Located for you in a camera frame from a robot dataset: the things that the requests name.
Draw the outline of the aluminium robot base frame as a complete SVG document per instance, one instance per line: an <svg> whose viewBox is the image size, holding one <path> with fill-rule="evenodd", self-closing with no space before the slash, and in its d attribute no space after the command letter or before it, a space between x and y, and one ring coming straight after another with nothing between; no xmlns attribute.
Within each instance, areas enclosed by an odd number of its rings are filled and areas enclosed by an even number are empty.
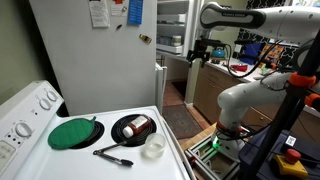
<svg viewBox="0 0 320 180"><path fill-rule="evenodd" d="M217 137L207 136L185 151L189 164L209 180L236 180L239 162L223 153Z"/></svg>

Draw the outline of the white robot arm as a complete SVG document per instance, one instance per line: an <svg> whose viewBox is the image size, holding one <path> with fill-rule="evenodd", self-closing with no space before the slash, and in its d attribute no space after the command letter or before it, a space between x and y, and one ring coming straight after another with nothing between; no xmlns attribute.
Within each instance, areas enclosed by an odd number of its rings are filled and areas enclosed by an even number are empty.
<svg viewBox="0 0 320 180"><path fill-rule="evenodd" d="M216 2L202 6L198 29L206 33L213 29L239 27L255 34L294 43L308 43L320 29L320 9L317 7L282 6L252 10L225 9ZM254 100L261 103L279 102L284 98L282 91L274 87L282 85L287 73L270 77L267 84L258 81L230 87L218 96L221 108L216 130L212 135L218 151L231 159L236 159L244 143L237 136L242 118Z"/></svg>

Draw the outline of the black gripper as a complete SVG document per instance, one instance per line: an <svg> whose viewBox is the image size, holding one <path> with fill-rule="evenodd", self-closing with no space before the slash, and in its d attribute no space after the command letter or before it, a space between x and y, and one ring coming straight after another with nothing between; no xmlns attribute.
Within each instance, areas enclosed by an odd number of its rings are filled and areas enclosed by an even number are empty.
<svg viewBox="0 0 320 180"><path fill-rule="evenodd" d="M201 39L196 40L194 44L194 48L189 50L187 53L187 61L189 62L189 67L192 67L193 61L195 59L201 59L201 67L204 67L205 63L209 60L211 53L207 52L208 47L225 47L225 44L220 40L212 40L212 39Z"/></svg>

